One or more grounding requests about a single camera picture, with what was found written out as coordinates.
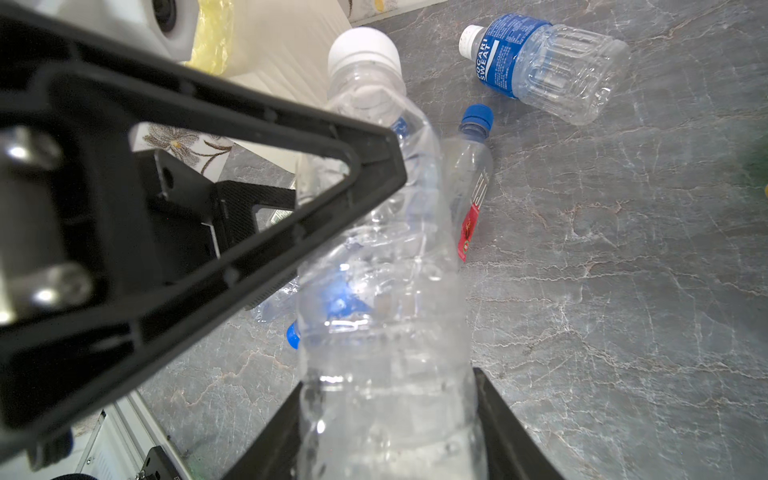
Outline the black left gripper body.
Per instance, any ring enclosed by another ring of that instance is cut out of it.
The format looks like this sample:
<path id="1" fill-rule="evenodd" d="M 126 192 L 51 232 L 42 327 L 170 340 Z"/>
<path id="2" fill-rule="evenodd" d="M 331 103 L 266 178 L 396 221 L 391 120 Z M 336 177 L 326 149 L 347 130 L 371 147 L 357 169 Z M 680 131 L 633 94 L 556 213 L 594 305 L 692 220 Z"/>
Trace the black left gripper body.
<path id="1" fill-rule="evenodd" d="M 144 278 L 140 294 L 160 292 L 248 238 L 259 234 L 256 215 L 291 212 L 296 194 L 285 187 L 212 181 L 160 149 L 134 154 L 145 197 L 159 278 Z"/>

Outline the clear bottle blue label white cap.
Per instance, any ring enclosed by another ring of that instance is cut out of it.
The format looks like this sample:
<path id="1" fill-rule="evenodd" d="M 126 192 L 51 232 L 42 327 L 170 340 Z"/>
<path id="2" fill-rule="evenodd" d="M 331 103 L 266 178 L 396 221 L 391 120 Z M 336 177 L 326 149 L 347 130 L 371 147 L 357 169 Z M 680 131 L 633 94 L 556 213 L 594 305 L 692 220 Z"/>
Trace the clear bottle blue label white cap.
<path id="1" fill-rule="evenodd" d="M 621 40 L 519 14 L 467 26 L 458 50 L 488 88 L 576 126 L 598 118 L 630 63 Z"/>

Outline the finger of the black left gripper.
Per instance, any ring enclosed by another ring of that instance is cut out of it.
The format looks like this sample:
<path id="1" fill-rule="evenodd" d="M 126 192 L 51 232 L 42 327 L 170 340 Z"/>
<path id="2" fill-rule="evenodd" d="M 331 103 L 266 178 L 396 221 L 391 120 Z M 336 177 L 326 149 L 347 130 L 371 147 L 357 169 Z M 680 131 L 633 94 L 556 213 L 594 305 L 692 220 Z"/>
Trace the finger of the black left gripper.
<path id="1" fill-rule="evenodd" d="M 141 125 L 340 161 L 305 206 L 214 182 Z M 257 93 L 1 6 L 1 456 L 56 462 L 71 426 L 144 382 L 403 186 L 388 129 Z"/>

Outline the clear ribbed bottle white cap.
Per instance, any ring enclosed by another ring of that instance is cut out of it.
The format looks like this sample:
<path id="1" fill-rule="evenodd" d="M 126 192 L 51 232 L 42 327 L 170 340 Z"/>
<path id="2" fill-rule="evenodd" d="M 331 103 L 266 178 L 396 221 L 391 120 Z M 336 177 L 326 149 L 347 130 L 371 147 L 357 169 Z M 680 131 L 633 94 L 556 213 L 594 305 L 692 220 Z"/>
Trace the clear ribbed bottle white cap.
<path id="1" fill-rule="evenodd" d="M 328 109 L 390 129 L 407 180 L 299 268 L 297 475 L 484 479 L 439 137 L 408 99 L 384 33 L 342 33 L 328 70 Z"/>

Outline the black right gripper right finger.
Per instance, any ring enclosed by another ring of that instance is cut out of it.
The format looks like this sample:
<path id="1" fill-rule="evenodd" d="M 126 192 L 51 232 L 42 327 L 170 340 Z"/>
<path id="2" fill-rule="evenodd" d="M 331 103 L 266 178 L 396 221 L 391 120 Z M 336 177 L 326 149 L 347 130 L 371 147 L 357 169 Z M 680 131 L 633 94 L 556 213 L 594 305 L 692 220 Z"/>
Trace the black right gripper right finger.
<path id="1" fill-rule="evenodd" d="M 513 414 L 488 376 L 473 368 L 478 417 L 486 445 L 491 480 L 563 480 Z"/>

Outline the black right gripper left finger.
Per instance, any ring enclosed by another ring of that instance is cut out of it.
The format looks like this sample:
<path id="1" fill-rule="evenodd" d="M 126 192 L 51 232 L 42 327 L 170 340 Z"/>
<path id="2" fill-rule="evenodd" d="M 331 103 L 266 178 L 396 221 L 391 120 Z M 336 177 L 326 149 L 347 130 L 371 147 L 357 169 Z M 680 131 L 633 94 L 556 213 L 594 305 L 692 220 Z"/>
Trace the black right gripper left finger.
<path id="1" fill-rule="evenodd" d="M 225 480 L 292 480 L 297 478 L 301 444 L 298 383 L 251 446 L 224 475 Z"/>

